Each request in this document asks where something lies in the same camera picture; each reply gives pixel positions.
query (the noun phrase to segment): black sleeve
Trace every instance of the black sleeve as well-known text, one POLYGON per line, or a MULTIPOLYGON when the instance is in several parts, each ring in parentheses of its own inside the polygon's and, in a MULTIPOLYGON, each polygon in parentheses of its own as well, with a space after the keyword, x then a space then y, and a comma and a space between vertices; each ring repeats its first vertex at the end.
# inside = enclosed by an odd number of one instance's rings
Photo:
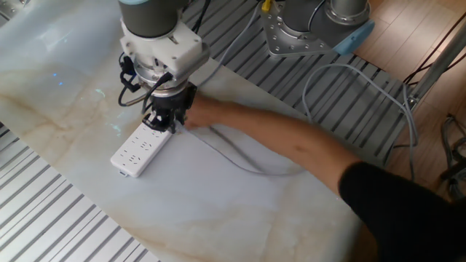
POLYGON ((426 232, 441 230, 431 225, 444 223, 449 208, 447 201, 426 188, 367 163, 345 171, 339 192, 375 236, 379 256, 391 261, 412 257, 414 245, 432 241, 426 232))

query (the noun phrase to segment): cable connector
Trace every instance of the cable connector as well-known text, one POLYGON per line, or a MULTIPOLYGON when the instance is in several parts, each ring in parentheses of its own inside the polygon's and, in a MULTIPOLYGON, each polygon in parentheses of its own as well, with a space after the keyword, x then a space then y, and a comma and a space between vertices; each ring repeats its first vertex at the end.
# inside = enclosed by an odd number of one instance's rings
POLYGON ((264 3, 262 4, 262 11, 268 12, 270 10, 270 2, 272 0, 265 0, 264 3))

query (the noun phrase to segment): power outlet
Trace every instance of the power outlet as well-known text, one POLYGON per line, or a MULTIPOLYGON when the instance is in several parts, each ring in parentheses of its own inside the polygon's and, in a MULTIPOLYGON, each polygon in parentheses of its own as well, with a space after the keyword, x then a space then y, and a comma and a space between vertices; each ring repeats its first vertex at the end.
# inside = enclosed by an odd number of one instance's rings
POLYGON ((144 123, 123 143, 110 159, 121 175, 137 178, 170 139, 172 133, 159 132, 144 123))

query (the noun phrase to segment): power strip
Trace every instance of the power strip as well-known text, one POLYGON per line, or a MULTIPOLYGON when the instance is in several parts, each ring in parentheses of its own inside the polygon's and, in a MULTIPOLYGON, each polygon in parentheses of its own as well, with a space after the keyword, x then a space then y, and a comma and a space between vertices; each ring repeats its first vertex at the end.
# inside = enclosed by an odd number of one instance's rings
POLYGON ((141 123, 110 161, 121 175, 137 178, 171 136, 171 132, 154 131, 141 123))

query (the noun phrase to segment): marble table surface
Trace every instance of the marble table surface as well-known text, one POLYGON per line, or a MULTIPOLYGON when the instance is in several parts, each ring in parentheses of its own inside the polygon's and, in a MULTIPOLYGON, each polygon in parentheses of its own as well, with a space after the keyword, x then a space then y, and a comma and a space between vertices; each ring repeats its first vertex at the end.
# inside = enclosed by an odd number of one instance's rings
MULTIPOLYGON (((360 221, 307 172, 251 175, 178 133, 141 177, 118 174, 109 159, 142 119, 139 106, 117 104, 119 19, 116 0, 32 1, 0 29, 0 121, 163 262, 343 260, 360 221)), ((191 81, 216 65, 210 60, 191 81)), ((200 90, 302 117, 226 68, 200 90)), ((299 168, 218 128, 267 170, 299 168)), ((208 130, 196 132, 252 168, 208 130)))

